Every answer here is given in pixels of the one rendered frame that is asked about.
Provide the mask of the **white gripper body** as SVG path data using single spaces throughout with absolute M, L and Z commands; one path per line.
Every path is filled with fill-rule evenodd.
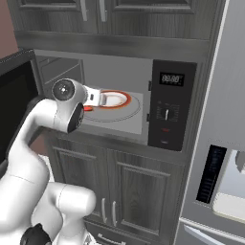
M 106 92 L 101 91 L 100 92 L 100 106 L 109 106 L 110 105 L 110 99 Z

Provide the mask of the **round glass microwave turntable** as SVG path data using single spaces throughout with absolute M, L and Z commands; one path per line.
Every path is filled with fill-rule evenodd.
M 112 123 L 127 120 L 142 110 L 143 95 L 138 93 L 127 93 L 131 96 L 131 102 L 119 109 L 98 109 L 84 113 L 84 119 L 97 123 Z

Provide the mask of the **black microwave oven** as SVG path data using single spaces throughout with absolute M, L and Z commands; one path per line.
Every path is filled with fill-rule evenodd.
M 168 150 L 183 148 L 197 65 L 159 59 L 35 52 L 46 93 L 60 78 L 143 95 L 142 110 L 119 122 L 83 119 L 82 133 Z

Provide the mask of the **black microwave door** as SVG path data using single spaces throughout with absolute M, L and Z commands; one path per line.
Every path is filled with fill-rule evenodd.
M 28 103 L 42 94 L 33 50 L 0 59 L 0 165 L 7 159 Z

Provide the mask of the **white plate with orange rim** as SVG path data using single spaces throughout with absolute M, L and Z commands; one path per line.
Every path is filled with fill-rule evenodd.
M 100 92 L 107 93 L 110 99 L 109 106 L 100 106 Z M 118 90 L 89 90 L 86 102 L 83 104 L 85 111 L 98 109 L 119 109 L 126 107 L 131 102 L 131 96 Z

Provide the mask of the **grey wooden cupboard door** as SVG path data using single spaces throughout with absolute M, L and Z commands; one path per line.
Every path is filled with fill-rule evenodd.
M 7 0 L 16 31 L 96 33 L 95 0 L 86 0 L 83 21 L 79 0 Z
M 106 153 L 100 147 L 84 145 L 81 152 L 53 147 L 56 162 L 65 183 L 92 190 L 97 204 L 87 220 L 103 223 L 101 199 L 105 198 L 105 208 L 109 201 Z
M 222 0 L 105 0 L 101 34 L 208 40 Z
M 117 203 L 117 227 L 169 242 L 184 169 L 116 150 L 107 152 L 107 164 L 111 202 Z

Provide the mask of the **grey fridge with dispenser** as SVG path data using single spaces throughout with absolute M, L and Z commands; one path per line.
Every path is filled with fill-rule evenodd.
M 225 0 L 173 245 L 245 245 L 245 0 Z

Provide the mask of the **grey wooden drawer front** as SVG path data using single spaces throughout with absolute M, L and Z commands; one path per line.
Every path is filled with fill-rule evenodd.
M 90 221 L 85 221 L 85 226 L 87 231 L 96 239 L 100 245 L 112 245 L 98 238 L 98 234 L 112 239 L 114 241 L 124 241 L 126 245 L 172 245 L 171 243 L 159 242 L 152 239 L 136 236 L 134 234 L 129 234 L 122 232 L 121 230 L 107 228 L 105 226 L 95 224 Z

